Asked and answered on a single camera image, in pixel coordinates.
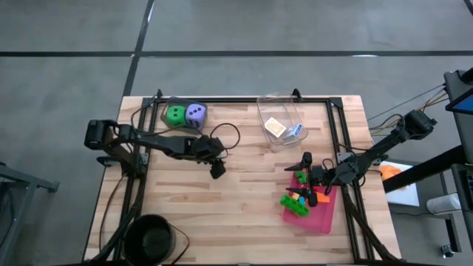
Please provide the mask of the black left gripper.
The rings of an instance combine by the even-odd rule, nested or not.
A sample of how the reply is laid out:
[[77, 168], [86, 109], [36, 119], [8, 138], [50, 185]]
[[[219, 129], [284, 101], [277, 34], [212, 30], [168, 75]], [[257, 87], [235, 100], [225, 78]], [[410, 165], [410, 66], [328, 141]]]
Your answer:
[[217, 160], [224, 150], [224, 145], [216, 137], [204, 135], [194, 142], [195, 159], [199, 162], [212, 162], [210, 174], [214, 180], [219, 179], [226, 172], [224, 162]]

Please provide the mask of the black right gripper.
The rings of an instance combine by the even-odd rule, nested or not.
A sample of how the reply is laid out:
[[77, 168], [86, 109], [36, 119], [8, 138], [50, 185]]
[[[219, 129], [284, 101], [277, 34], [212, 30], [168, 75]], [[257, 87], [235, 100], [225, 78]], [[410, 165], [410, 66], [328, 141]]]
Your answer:
[[[299, 163], [285, 168], [285, 171], [303, 171], [308, 170], [313, 162], [312, 154], [305, 151]], [[298, 194], [304, 197], [310, 207], [316, 207], [318, 199], [316, 189], [314, 186], [328, 186], [335, 177], [335, 170], [333, 168], [325, 169], [323, 166], [312, 166], [309, 174], [309, 182], [311, 186], [306, 188], [286, 188], [287, 191]]]

